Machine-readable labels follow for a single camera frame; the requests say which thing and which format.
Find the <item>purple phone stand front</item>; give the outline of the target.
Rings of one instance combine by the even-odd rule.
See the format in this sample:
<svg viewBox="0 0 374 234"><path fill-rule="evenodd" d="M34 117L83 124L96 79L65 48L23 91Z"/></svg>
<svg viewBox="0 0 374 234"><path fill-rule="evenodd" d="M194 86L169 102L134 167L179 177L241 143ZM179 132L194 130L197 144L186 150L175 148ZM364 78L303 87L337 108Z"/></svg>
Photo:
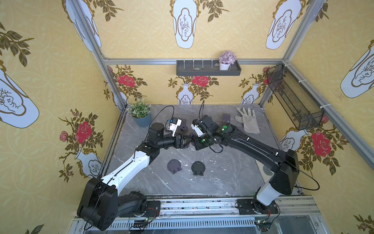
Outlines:
<svg viewBox="0 0 374 234"><path fill-rule="evenodd" d="M167 163L167 170L173 175L182 171L181 162L176 159L172 159Z"/></svg>

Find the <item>green plant blue pot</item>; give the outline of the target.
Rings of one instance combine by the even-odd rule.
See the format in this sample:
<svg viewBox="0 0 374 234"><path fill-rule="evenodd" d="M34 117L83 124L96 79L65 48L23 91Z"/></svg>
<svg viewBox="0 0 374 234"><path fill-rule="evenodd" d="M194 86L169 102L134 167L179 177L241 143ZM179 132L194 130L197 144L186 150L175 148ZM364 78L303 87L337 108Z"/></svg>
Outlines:
<svg viewBox="0 0 374 234"><path fill-rule="evenodd" d="M148 127L152 121L151 106L139 99L126 108L140 127Z"/></svg>

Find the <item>purple flower white pot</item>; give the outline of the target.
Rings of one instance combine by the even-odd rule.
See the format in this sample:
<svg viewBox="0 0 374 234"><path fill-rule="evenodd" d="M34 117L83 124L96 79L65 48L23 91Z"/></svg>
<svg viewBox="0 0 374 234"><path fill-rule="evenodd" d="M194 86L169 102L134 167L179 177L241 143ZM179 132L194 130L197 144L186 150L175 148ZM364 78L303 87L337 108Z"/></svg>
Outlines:
<svg viewBox="0 0 374 234"><path fill-rule="evenodd" d="M219 66L221 71L228 71L230 66L236 61L236 56L231 51L225 51L219 56Z"/></svg>

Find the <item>grey work glove back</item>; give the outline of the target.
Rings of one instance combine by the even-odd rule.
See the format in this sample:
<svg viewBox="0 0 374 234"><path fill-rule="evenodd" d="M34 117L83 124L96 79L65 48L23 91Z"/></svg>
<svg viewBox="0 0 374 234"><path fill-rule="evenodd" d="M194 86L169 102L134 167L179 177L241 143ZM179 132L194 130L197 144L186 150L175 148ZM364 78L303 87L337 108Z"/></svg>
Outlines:
<svg viewBox="0 0 374 234"><path fill-rule="evenodd" d="M236 108L240 116L235 116L235 120L243 124L244 131L251 134L259 134L259 126L254 110L252 108Z"/></svg>

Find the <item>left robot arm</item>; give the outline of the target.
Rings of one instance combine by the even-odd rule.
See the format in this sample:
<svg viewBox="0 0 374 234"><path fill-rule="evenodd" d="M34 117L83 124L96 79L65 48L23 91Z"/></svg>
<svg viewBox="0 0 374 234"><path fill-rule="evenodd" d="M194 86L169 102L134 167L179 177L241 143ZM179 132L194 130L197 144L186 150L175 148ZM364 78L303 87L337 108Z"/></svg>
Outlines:
<svg viewBox="0 0 374 234"><path fill-rule="evenodd" d="M161 149L173 147L184 149L192 138L171 131L164 133L164 125L153 123L144 141L134 150L133 155L110 174L90 179L84 189L77 216L86 223L106 230L119 216L142 215L147 208L147 198L137 191L121 196L125 186L143 169L148 167L160 154Z"/></svg>

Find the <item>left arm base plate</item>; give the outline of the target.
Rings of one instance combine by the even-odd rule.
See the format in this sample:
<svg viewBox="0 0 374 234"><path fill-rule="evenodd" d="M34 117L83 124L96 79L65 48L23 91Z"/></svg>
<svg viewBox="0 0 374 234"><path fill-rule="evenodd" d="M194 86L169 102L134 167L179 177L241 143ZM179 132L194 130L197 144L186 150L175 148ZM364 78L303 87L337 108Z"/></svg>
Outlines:
<svg viewBox="0 0 374 234"><path fill-rule="evenodd" d="M158 217L160 215L161 201L159 200L147 200L142 203L139 207L132 202L129 208L125 208L122 211L118 211L119 217Z"/></svg>

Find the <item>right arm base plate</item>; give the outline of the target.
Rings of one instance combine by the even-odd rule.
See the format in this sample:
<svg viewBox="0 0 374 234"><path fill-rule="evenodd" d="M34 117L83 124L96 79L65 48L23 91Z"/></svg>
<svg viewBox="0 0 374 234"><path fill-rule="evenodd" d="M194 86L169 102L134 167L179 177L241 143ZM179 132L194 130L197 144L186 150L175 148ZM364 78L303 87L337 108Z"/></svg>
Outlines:
<svg viewBox="0 0 374 234"><path fill-rule="evenodd" d="M235 208L239 210L240 215L278 215L279 209L272 201L270 205L265 206L256 199L238 199Z"/></svg>

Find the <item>grey wall shelf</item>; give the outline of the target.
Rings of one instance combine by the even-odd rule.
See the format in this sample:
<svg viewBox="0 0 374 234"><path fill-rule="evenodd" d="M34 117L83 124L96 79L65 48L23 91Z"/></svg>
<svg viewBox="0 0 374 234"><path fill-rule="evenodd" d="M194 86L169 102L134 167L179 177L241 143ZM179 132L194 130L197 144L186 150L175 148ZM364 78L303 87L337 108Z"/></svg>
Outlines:
<svg viewBox="0 0 374 234"><path fill-rule="evenodd" d="M242 68L236 61L228 70L220 70L218 59L185 59L177 60L176 75L186 76L239 76Z"/></svg>

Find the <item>aluminium frame rail front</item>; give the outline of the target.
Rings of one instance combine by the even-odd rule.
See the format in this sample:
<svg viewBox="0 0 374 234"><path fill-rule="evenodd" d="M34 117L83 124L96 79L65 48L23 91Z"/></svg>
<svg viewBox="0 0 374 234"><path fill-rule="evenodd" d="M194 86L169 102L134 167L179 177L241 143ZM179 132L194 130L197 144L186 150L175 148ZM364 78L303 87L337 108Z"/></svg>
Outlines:
<svg viewBox="0 0 374 234"><path fill-rule="evenodd" d="M154 217L116 217L104 231L76 218L70 228L71 234L98 231L129 231L141 233L148 230L192 228L242 228L251 227L258 234L313 233L328 234L330 230L317 204L311 196L288 196L275 200L279 214L240 215L235 208L238 199L251 197L221 198L149 198L161 201L160 215Z"/></svg>

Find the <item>black phone stand front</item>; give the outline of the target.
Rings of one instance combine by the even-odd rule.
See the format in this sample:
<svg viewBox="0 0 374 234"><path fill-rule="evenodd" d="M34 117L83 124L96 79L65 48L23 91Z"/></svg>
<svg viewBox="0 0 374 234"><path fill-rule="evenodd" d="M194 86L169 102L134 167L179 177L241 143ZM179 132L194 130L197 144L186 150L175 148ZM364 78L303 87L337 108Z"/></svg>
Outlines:
<svg viewBox="0 0 374 234"><path fill-rule="evenodd" d="M194 176L203 176L206 166L201 161L195 161L191 166L191 171Z"/></svg>

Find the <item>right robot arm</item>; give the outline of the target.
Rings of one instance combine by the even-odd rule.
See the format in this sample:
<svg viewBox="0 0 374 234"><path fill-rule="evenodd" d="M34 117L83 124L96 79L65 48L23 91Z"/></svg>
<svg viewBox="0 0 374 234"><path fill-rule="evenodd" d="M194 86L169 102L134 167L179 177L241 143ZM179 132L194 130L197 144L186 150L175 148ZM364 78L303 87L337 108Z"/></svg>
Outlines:
<svg viewBox="0 0 374 234"><path fill-rule="evenodd" d="M294 151L273 148L230 123L218 125L207 115L193 120L191 128L197 134L193 138L196 150L214 144L231 147L249 155L273 172L272 178L256 192L255 204L269 206L279 196L292 194L299 175L298 157Z"/></svg>

